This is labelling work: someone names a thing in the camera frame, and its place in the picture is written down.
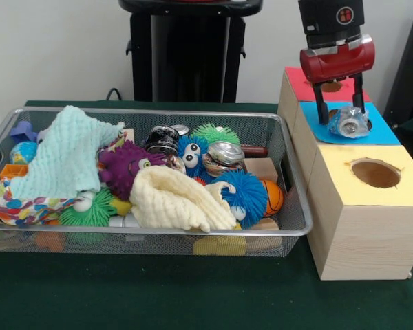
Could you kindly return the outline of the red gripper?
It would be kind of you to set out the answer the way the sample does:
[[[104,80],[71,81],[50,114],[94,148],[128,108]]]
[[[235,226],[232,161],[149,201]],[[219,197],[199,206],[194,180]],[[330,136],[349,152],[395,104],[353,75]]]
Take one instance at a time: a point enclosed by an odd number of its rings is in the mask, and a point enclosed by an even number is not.
[[[321,86],[324,82],[351,76],[354,80],[352,103],[365,113],[362,72],[372,69],[375,46],[371,36],[331,47],[302,49],[299,55],[306,79],[312,83],[320,124],[328,124],[328,108]]]

